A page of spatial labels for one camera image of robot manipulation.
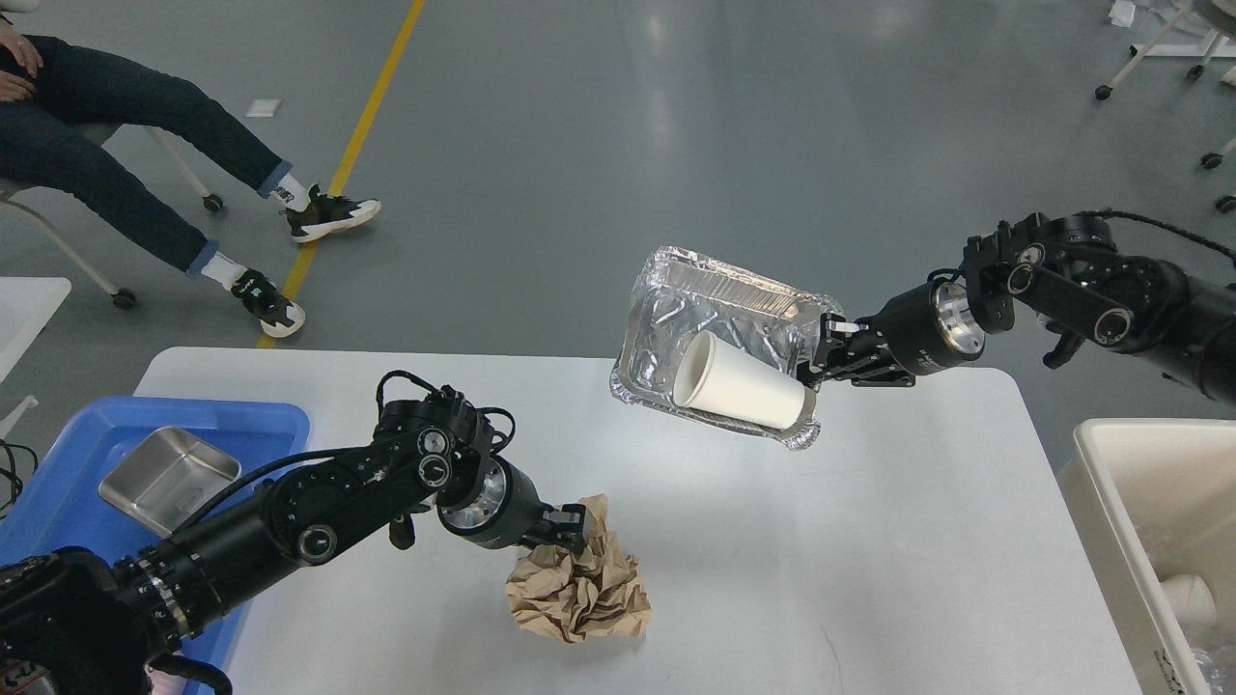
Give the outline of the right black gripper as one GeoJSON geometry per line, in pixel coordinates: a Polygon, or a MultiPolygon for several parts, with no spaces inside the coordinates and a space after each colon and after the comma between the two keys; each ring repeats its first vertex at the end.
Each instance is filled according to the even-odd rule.
{"type": "Polygon", "coordinates": [[[811,388],[831,381],[910,388],[916,375],[941,373],[975,361],[983,355],[985,340],[986,334],[971,317],[964,286],[931,279],[892,296],[883,309],[859,322],[821,314],[816,346],[816,369],[821,372],[811,375],[811,388]],[[885,343],[895,362],[883,362],[885,343]]]}

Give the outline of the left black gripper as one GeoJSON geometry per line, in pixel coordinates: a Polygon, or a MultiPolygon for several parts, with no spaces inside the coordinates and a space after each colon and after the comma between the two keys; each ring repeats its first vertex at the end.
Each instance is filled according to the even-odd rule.
{"type": "Polygon", "coordinates": [[[438,507],[444,528],[489,550],[550,545],[578,555],[587,548],[592,517],[583,503],[554,510],[540,500],[531,479],[503,459],[489,463],[480,491],[468,493],[460,510],[438,507]],[[546,523],[550,531],[535,531],[546,523]]]}

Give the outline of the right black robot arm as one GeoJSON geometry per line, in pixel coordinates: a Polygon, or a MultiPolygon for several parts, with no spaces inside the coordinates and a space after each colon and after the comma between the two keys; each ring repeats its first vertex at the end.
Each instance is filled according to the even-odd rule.
{"type": "Polygon", "coordinates": [[[1232,286],[1193,278],[1178,263],[1121,254],[1112,209],[1070,216],[1032,214],[971,236],[962,262],[929,272],[875,314],[848,320],[824,312],[810,357],[795,378],[816,390],[913,387],[923,375],[976,361],[986,339],[1014,328],[1016,304],[1056,335],[1047,369],[1062,369],[1082,345],[1143,359],[1206,397],[1235,399],[1232,286]]]}

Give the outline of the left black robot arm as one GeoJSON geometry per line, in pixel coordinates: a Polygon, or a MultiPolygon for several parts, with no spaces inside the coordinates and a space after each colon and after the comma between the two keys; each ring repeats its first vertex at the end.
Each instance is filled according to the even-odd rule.
{"type": "Polygon", "coordinates": [[[544,503],[502,458],[513,435],[494,430],[494,406],[419,375],[402,378],[426,394],[386,401],[377,388],[368,445],[267,463],[135,556],[109,564],[67,547],[5,565],[2,669],[48,694],[150,694],[151,670],[230,694],[219,668],[182,655],[184,641],[379,528],[396,548],[410,548],[413,516],[428,510],[481,548],[583,552],[586,507],[544,503]]]}

